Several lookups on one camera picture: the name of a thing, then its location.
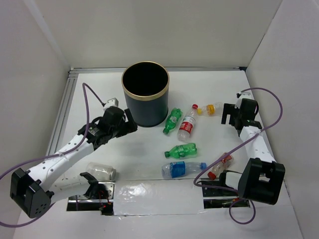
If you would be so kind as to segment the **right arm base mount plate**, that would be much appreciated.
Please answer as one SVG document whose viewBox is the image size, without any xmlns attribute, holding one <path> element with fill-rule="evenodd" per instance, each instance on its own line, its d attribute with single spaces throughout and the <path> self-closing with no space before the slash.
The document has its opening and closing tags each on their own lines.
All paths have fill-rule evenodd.
<svg viewBox="0 0 319 239">
<path fill-rule="evenodd" d="M 201 180 L 199 184 L 205 185 L 205 187 L 202 187 L 204 209 L 229 208 L 237 200 L 235 192 L 207 187 L 207 185 L 221 186 L 221 183 L 217 180 Z"/>
</svg>

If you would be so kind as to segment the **clear bottle with blue label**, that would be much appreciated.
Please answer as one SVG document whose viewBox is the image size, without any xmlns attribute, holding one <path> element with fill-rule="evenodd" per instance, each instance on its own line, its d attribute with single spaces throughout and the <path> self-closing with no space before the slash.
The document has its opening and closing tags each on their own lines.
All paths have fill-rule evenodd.
<svg viewBox="0 0 319 239">
<path fill-rule="evenodd" d="M 207 164 L 204 162 L 171 162 L 161 168 L 161 174 L 164 179 L 173 179 L 189 174 L 200 173 L 206 168 Z"/>
</svg>

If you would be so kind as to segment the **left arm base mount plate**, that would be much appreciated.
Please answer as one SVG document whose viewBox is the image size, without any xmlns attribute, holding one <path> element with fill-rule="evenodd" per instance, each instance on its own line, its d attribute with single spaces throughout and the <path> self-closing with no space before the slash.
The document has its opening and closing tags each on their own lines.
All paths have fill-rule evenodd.
<svg viewBox="0 0 319 239">
<path fill-rule="evenodd" d="M 99 212 L 113 216 L 115 181 L 99 182 L 99 191 L 93 196 L 75 195 L 68 198 L 67 212 Z"/>
</svg>

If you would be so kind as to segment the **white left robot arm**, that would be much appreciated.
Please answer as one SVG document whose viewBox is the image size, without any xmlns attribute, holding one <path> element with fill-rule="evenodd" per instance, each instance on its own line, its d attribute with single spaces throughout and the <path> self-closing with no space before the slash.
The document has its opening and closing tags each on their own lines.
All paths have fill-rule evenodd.
<svg viewBox="0 0 319 239">
<path fill-rule="evenodd" d="M 70 179 L 60 179 L 60 176 L 112 138 L 135 131 L 137 124 L 129 109 L 108 107 L 103 116 L 87 122 L 48 160 L 43 159 L 28 170 L 15 170 L 11 175 L 10 197 L 31 219 L 41 217 L 50 205 L 64 198 L 76 194 L 94 198 L 98 194 L 98 180 L 91 174 L 84 172 Z"/>
</svg>

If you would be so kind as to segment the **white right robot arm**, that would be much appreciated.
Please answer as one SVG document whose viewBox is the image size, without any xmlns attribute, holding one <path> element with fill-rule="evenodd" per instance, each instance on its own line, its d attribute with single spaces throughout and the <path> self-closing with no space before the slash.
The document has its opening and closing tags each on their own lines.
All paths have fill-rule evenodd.
<svg viewBox="0 0 319 239">
<path fill-rule="evenodd" d="M 235 127 L 245 145 L 249 158 L 243 173 L 225 170 L 217 189 L 222 195 L 229 195 L 234 189 L 240 198 L 274 205 L 278 201 L 285 175 L 283 164 L 277 163 L 270 154 L 264 138 L 262 126 L 255 120 L 258 103 L 252 99 L 240 99 L 237 104 L 224 104 L 222 124 Z"/>
</svg>

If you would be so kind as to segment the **clear plastic jar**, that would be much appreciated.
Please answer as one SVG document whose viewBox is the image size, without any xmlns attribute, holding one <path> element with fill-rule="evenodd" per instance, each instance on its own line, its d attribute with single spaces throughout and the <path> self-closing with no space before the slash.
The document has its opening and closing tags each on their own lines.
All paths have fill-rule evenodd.
<svg viewBox="0 0 319 239">
<path fill-rule="evenodd" d="M 98 181 L 115 181 L 117 173 L 112 166 L 94 162 L 87 165 L 86 172 L 90 173 Z"/>
</svg>

